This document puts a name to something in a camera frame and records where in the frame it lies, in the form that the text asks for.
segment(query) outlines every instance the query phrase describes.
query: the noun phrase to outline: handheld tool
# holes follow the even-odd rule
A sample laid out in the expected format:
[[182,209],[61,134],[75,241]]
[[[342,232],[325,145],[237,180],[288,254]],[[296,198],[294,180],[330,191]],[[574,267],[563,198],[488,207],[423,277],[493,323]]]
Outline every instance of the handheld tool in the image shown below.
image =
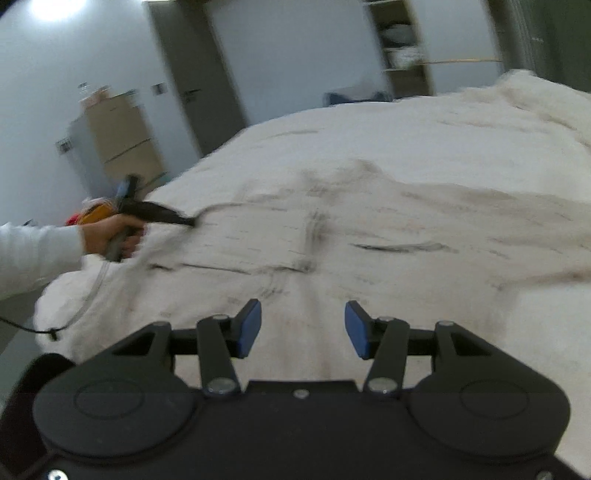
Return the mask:
[[[186,225],[194,228],[197,224],[196,217],[185,217],[164,205],[154,202],[140,202],[136,200],[140,178],[136,175],[128,175],[119,185],[115,198],[115,206],[118,213],[132,215],[148,223],[169,223],[172,225]],[[133,229],[127,227],[117,235],[107,248],[105,258],[110,262],[121,262],[123,259],[122,246],[125,239],[133,235]]]

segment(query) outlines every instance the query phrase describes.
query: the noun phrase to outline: person's hand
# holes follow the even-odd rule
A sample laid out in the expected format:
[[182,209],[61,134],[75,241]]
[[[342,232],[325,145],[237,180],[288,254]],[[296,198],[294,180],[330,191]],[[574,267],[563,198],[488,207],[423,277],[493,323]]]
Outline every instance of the person's hand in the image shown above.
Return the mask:
[[129,215],[113,215],[100,222],[81,225],[86,253],[104,255],[109,241],[127,227],[131,227],[134,234],[127,237],[122,251],[125,258],[131,257],[144,234],[145,222]]

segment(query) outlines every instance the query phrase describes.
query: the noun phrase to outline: bed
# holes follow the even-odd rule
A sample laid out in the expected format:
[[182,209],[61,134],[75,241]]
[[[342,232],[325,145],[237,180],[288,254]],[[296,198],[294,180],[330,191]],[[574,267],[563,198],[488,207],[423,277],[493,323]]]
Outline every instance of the bed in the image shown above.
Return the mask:
[[[211,207],[203,226],[151,226],[84,317],[42,347],[80,362],[147,323],[192,327],[259,298],[241,381],[361,381],[346,301],[416,327],[455,320],[567,391],[558,453],[589,475],[589,112],[589,95],[517,71],[485,89],[250,127],[150,197]],[[101,265],[89,256],[50,284],[36,327],[65,323]],[[407,384],[427,369],[412,361]],[[177,373],[199,384],[194,362]]]

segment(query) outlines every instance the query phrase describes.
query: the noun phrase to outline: circular cover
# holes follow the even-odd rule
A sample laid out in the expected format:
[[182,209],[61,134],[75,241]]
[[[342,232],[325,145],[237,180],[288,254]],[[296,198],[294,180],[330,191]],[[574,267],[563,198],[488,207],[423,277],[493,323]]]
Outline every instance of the circular cover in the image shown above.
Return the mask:
[[175,434],[190,418],[194,395],[179,378],[142,358],[90,361],[47,384],[33,416],[57,448],[89,458],[133,455]]
[[569,422],[566,395],[535,372],[509,370],[437,372],[415,387],[410,412],[440,443],[481,459],[553,452]]

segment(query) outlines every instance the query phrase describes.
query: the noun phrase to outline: door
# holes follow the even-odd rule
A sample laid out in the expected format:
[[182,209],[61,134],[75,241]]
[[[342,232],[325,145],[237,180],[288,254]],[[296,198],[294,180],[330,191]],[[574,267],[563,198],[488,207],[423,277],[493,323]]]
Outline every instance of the door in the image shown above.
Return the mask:
[[203,155],[246,127],[201,3],[147,2],[184,110]]

